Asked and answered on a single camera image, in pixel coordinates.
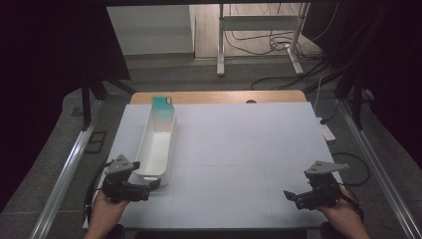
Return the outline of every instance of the wooden table edge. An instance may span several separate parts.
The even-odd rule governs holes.
[[[302,91],[221,91],[221,92],[151,92],[135,93],[130,103],[151,104],[153,96],[172,97],[173,104],[236,104],[256,103],[302,103],[307,98]]]

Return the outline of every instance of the aluminum rail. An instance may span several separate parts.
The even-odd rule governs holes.
[[[340,101],[340,108],[343,113],[344,118],[346,119],[348,125],[350,126],[352,133],[357,139],[357,143],[368,159],[368,165],[372,170],[375,178],[377,179],[382,191],[384,192],[388,202],[390,203],[391,208],[393,209],[398,221],[400,222],[404,232],[408,238],[422,238],[420,230],[416,225],[412,214],[407,208],[403,198],[400,196],[397,188],[391,181],[384,167],[382,166],[378,156],[375,151],[372,149],[365,133],[363,130],[360,130],[354,123],[351,117],[351,110],[347,104],[343,101]]]
[[[85,147],[90,140],[91,134],[93,133],[94,127],[97,124],[103,101],[96,101],[92,109],[92,120],[86,131],[81,131],[77,141],[75,142],[72,151],[63,166],[62,172],[57,179],[57,182],[51,192],[46,205],[38,218],[37,223],[31,233],[31,239],[46,238],[62,204],[63,198],[68,191],[69,185],[71,184],[72,178],[78,167],[80,159],[84,153]]]

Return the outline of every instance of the white tray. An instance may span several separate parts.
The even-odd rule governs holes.
[[[170,178],[176,135],[176,109],[169,97],[153,97],[136,161],[135,171],[143,183],[161,178],[166,185]]]

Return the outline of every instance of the metal frame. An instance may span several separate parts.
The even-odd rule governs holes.
[[[63,167],[63,170],[57,179],[53,191],[51,192],[49,199],[47,200],[46,205],[44,206],[43,211],[41,212],[41,215],[35,224],[35,227],[30,236],[31,239],[47,237],[59,207],[62,204],[63,198],[65,197],[69,185],[71,184],[72,178],[84,153],[85,147],[87,146],[94,127],[97,124],[97,119],[103,104],[104,102],[99,100],[94,103],[91,123],[86,130],[80,132],[77,141],[72,148],[71,154],[66,160],[65,166]]]
[[[396,186],[393,184],[384,167],[382,166],[378,156],[366,138],[365,133],[353,122],[350,108],[342,100],[340,100],[340,109],[349,127],[351,128],[357,143],[365,154],[365,157],[368,159],[368,165],[371,168],[375,178],[377,179],[385,197],[390,203],[390,206],[393,209],[407,237],[422,238],[421,232],[416,225],[412,214],[403,201],[403,198],[400,196]]]
[[[287,52],[298,76],[304,74],[304,70],[296,55],[296,44],[304,26],[305,15],[309,3],[305,3],[299,16],[226,16],[224,17],[224,4],[220,4],[218,53],[217,53],[217,76],[224,76],[224,31],[265,31],[265,30],[295,30],[295,34]]]

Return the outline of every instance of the person's arm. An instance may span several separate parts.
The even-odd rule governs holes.
[[[100,190],[94,200],[93,215],[85,239],[105,239],[129,202],[112,203]]]
[[[344,195],[350,197],[345,188],[341,188]],[[343,199],[340,199],[333,207],[319,207],[320,211],[339,233],[349,239],[369,239],[359,215],[354,208]]]

